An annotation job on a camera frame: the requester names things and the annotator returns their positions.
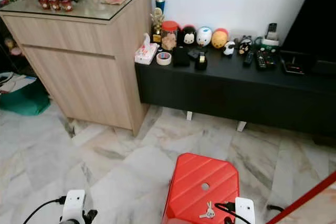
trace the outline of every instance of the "marble floor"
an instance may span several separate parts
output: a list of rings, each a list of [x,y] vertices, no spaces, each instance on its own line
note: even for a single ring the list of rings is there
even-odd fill
[[[42,115],[0,111],[0,223],[19,224],[40,204],[86,190],[94,223],[160,223],[177,157],[192,152],[232,162],[240,194],[255,203],[257,224],[288,206],[336,170],[336,150],[309,135],[183,111],[150,107],[137,137],[130,131],[82,123],[68,134],[54,104]],[[29,223],[58,223],[50,204]]]

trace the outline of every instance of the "furniture leg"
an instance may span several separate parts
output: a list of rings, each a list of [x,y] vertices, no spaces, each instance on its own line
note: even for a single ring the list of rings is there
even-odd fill
[[[193,117],[193,112],[192,111],[187,111],[187,120],[191,121],[192,117]]]
[[[246,125],[246,122],[239,121],[237,125],[237,131],[242,132],[244,130],[245,125]]]

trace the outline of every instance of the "red teacup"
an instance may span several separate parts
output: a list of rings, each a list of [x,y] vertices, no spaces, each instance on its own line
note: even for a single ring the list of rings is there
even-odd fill
[[[61,10],[61,7],[59,5],[59,0],[49,0],[49,3],[54,10]]]
[[[61,4],[62,4],[62,6],[63,6],[63,9],[64,9],[66,12],[70,12],[70,11],[72,11],[71,0],[62,0],[62,1],[61,1]]]
[[[50,9],[49,0],[38,0],[43,9]]]

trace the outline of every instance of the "glass countertop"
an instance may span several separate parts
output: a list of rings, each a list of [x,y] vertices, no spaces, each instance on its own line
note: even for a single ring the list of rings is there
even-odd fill
[[[110,20],[132,0],[125,0],[121,5],[102,4],[103,0],[79,0],[72,2],[73,10],[44,10],[38,0],[18,0],[0,9],[0,12],[32,13],[44,15],[67,16],[77,18],[92,18]]]

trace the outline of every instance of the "orange plush toy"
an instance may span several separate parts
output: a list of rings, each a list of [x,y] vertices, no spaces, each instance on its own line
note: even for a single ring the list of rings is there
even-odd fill
[[[216,29],[211,38],[211,44],[214,48],[222,48],[227,42],[228,32],[224,28]]]

